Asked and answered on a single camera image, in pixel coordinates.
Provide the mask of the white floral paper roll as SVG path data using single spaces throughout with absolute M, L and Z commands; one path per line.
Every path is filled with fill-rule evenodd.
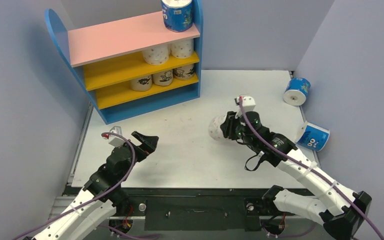
M 169 60 L 170 44 L 149 47 L 141 51 L 146 63 L 154 66 L 162 65 Z
M 236 133 L 234 123 L 236 121 L 236 112 L 228 111 L 224 115 L 214 117 L 209 126 L 208 134 L 216 141 L 235 140 Z
M 185 39 L 170 44 L 170 53 L 178 59 L 189 58 L 194 53 L 194 39 Z

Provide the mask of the brown cartoon paper roll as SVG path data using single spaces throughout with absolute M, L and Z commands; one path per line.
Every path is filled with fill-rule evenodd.
M 175 79 L 189 80 L 195 74 L 195 65 L 194 64 L 188 64 L 188 65 L 176 67 L 176 68 L 172 69 L 172 72 L 173 72 L 173 76 Z

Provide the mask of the blue pink yellow shelf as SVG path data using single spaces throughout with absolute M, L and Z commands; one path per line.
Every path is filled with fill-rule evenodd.
M 49 36 L 90 103 L 105 124 L 196 99 L 201 94 L 203 11 L 192 1 L 192 26 L 183 32 L 165 27 L 162 10 L 125 19 L 67 30 L 53 9 L 44 20 Z M 194 52 L 188 58 L 169 55 L 166 63 L 145 62 L 142 51 L 193 39 Z M 185 65 L 195 65 L 191 79 L 174 78 L 168 86 L 153 83 L 148 91 L 134 91 L 130 80 Z

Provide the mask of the blue paper roll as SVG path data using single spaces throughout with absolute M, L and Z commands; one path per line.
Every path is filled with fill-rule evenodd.
M 173 32 L 184 32 L 193 24 L 192 0 L 161 0 L 163 23 Z
M 330 130 L 305 121 L 298 128 L 295 143 L 307 149 L 319 152 L 327 144 L 331 135 Z
M 291 106 L 301 106 L 307 100 L 311 83 L 306 78 L 294 77 L 283 93 L 283 100 Z

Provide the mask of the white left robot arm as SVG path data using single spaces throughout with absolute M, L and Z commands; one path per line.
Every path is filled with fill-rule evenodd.
M 24 240 L 81 240 L 108 217 L 123 215 L 129 209 L 129 195 L 122 189 L 136 163 L 157 149 L 159 137 L 131 134 L 135 145 L 115 130 L 103 132 L 104 139 L 116 139 L 111 154 L 84 184 L 76 198 L 58 216 L 21 234 Z

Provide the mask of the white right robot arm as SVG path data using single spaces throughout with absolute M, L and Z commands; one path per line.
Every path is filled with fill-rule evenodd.
M 255 111 L 242 116 L 229 111 L 214 124 L 221 137 L 252 150 L 258 163 L 268 162 L 302 184 L 313 197 L 299 195 L 273 185 L 262 197 L 262 207 L 269 213 L 288 212 L 321 226 L 336 240 L 350 240 L 363 222 L 368 221 L 372 198 L 356 192 L 330 177 L 309 160 L 286 136 L 270 131 Z

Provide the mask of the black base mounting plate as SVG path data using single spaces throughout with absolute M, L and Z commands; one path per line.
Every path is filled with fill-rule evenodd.
M 128 199 L 106 224 L 146 231 L 260 231 L 285 229 L 282 213 L 263 201 L 266 188 L 125 188 Z

